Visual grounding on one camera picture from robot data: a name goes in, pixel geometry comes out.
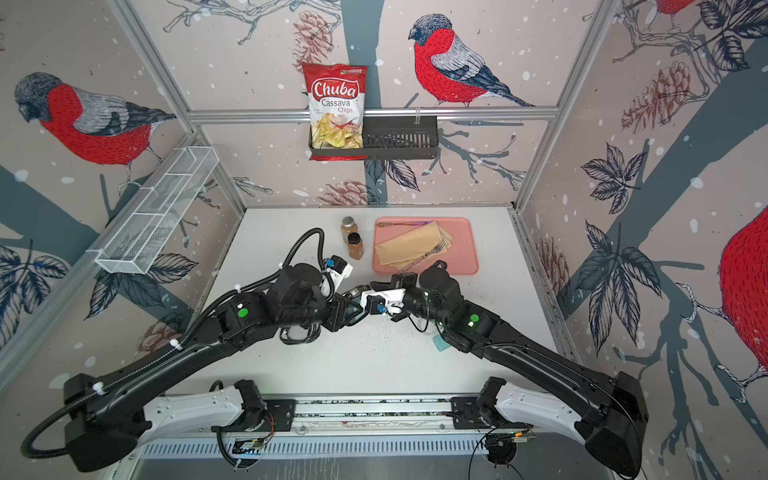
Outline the clear pouch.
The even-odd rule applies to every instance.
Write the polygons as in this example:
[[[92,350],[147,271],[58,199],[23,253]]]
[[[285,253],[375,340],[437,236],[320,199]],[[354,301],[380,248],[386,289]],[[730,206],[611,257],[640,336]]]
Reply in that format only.
[[[280,341],[289,346],[310,344],[316,341],[322,333],[322,328],[317,324],[307,327],[288,326],[282,327],[279,332]]]
[[[342,295],[345,300],[343,327],[351,327],[371,315],[384,315],[388,312],[387,300],[381,291],[369,286],[355,287]]]

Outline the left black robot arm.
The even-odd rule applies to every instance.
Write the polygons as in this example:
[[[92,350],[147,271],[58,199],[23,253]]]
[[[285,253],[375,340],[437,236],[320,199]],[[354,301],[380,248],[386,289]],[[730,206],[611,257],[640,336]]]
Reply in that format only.
[[[192,374],[275,336],[286,345],[315,341],[344,308],[331,276],[337,257],[319,255],[317,265],[292,262],[312,236],[322,249],[324,230],[309,229],[278,271],[222,294],[167,346],[110,374],[71,378],[64,406],[31,429],[22,456],[67,456],[81,472],[100,470],[126,457],[150,432],[145,407]]]

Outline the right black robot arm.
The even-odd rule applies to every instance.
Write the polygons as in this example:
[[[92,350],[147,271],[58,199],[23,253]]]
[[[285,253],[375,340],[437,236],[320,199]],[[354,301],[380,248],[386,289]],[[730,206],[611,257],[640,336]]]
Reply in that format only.
[[[421,274],[375,282],[388,293],[370,311],[394,321],[409,315],[432,321],[451,347],[488,360],[540,387],[532,392],[499,378],[478,396],[488,424],[525,423],[580,444],[604,467],[624,478],[642,469],[649,412],[640,382],[623,371],[610,376],[579,365],[522,334],[496,313],[464,298],[447,265],[437,261]]]

